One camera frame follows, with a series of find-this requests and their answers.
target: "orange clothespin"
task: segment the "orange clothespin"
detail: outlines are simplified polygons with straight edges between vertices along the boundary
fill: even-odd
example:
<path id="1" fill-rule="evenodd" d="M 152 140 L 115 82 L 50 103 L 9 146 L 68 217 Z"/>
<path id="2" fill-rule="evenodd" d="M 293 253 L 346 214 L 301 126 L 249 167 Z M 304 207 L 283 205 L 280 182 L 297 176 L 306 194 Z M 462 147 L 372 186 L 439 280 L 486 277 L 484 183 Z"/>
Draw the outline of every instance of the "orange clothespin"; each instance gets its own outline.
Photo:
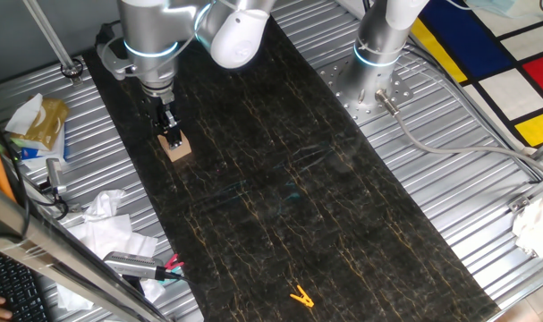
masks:
<path id="1" fill-rule="evenodd" d="M 313 301 L 310 299 L 309 295 L 307 295 L 307 293 L 305 291 L 303 291 L 303 289 L 297 285 L 297 289 L 299 289 L 299 292 L 301 292 L 302 296 L 297 296 L 297 295 L 293 295 L 293 294 L 289 294 L 292 298 L 294 298 L 295 300 L 305 304 L 306 307 L 308 308 L 312 308 L 315 303 L 313 303 Z"/>

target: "blue led ring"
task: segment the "blue led ring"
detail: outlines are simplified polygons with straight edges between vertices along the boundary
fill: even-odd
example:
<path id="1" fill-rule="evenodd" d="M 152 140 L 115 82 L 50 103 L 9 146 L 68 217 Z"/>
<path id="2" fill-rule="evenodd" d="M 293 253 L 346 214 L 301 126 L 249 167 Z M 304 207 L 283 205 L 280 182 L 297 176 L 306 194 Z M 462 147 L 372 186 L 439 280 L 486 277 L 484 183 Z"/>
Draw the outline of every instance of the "blue led ring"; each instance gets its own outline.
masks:
<path id="1" fill-rule="evenodd" d="M 126 49 L 128 49 L 131 53 L 133 53 L 135 55 L 142 56 L 142 57 L 148 57 L 148 58 L 157 58 L 157 57 L 169 55 L 171 52 L 173 52 L 178 47 L 178 42 L 176 41 L 173 46 L 171 46 L 170 48 L 164 50 L 163 52 L 155 53 L 155 54 L 139 52 L 138 50 L 133 49 L 130 46 L 128 46 L 128 44 L 126 44 L 126 40 L 124 41 L 124 45 L 126 46 Z"/>
<path id="2" fill-rule="evenodd" d="M 387 67 L 387 66 L 390 66 L 390 65 L 396 63 L 396 61 L 398 61 L 398 57 L 396 57 L 396 59 L 394 59 L 394 60 L 393 60 L 392 62 L 390 62 L 390 63 L 384 63 L 384 64 L 372 63 L 372 62 L 370 62 L 370 61 L 364 59 L 364 58 L 361 56 L 361 54 L 359 54 L 359 51 L 357 50 L 356 44 L 354 45 L 353 48 L 354 48 L 354 54 L 357 55 L 357 58 L 359 58 L 363 63 L 369 64 L 369 65 L 371 65 L 371 66 L 375 66 L 375 67 Z"/>

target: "gray cable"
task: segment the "gray cable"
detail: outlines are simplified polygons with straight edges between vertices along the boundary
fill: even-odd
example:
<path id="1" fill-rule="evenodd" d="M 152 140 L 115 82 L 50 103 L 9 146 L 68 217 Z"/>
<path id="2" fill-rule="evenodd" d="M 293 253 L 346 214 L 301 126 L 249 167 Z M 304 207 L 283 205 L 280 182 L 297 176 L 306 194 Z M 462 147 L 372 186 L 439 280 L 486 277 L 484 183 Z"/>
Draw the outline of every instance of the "gray cable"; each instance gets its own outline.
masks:
<path id="1" fill-rule="evenodd" d="M 400 127 L 403 129 L 404 134 L 414 143 L 414 145 L 417 148 L 423 149 L 430 153 L 438 153 L 438 154 L 457 154 L 457 153 L 469 153 L 469 152 L 477 152 L 477 151 L 487 151 L 487 152 L 496 152 L 505 154 L 510 157 L 517 157 L 523 162 L 526 162 L 530 165 L 535 166 L 543 173 L 543 165 L 532 159 L 531 157 L 526 157 L 525 155 L 519 154 L 515 151 L 512 151 L 507 148 L 498 148 L 498 147 L 467 147 L 467 148 L 431 148 L 429 146 L 424 145 L 420 141 L 416 140 L 414 136 L 412 136 L 412 133 L 408 130 L 406 125 L 404 124 L 403 118 L 400 116 L 400 114 L 395 115 L 395 119 L 400 125 Z"/>

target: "white tissue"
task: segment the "white tissue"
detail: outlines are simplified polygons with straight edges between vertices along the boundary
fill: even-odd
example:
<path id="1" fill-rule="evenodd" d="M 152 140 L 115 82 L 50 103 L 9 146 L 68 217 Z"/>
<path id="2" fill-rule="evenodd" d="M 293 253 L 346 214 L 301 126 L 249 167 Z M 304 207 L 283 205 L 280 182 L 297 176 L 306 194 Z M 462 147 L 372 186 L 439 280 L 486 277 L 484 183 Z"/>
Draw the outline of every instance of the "white tissue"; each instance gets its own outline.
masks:
<path id="1" fill-rule="evenodd" d="M 27 134 L 32 123 L 35 121 L 42 105 L 42 95 L 37 94 L 13 114 L 9 123 L 4 127 L 5 131 L 17 133 L 20 135 Z"/>
<path id="2" fill-rule="evenodd" d="M 513 221 L 515 244 L 527 253 L 543 258 L 543 198 L 527 206 Z"/>
<path id="3" fill-rule="evenodd" d="M 84 212 L 84 220 L 94 221 L 114 216 L 123 195 L 122 190 L 101 191 Z"/>
<path id="4" fill-rule="evenodd" d="M 129 215 L 114 216 L 124 191 L 102 191 L 84 213 L 84 224 L 76 225 L 69 232 L 92 250 L 100 259 L 112 251 L 152 257 L 157 238 L 132 232 Z M 142 282 L 146 298 L 153 302 L 165 289 L 157 281 Z M 67 310 L 91 309 L 93 303 L 57 284 L 58 307 Z"/>

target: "clothespin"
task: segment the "clothespin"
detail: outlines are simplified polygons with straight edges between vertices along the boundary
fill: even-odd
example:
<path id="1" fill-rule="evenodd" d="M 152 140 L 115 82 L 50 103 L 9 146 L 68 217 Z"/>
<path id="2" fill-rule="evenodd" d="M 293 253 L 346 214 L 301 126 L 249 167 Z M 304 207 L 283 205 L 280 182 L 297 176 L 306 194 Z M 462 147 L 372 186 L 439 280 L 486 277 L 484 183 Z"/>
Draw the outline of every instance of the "clothespin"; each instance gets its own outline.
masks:
<path id="1" fill-rule="evenodd" d="M 313 303 L 313 301 L 310 299 L 309 295 L 307 295 L 307 293 L 305 291 L 303 291 L 303 289 L 299 285 L 297 285 L 297 289 L 299 289 L 299 292 L 301 292 L 301 294 L 302 294 L 301 297 L 299 297 L 297 295 L 293 295 L 293 294 L 289 294 L 289 296 L 291 296 L 295 300 L 305 304 L 306 307 L 312 308 L 315 305 L 315 303 Z"/>
<path id="2" fill-rule="evenodd" d="M 180 267 L 182 265 L 183 265 L 183 262 L 178 263 L 178 254 L 174 254 L 170 258 L 170 260 L 168 260 L 167 263 L 165 264 L 165 269 L 167 269 L 168 271 L 171 271 L 172 269 L 176 267 Z"/>

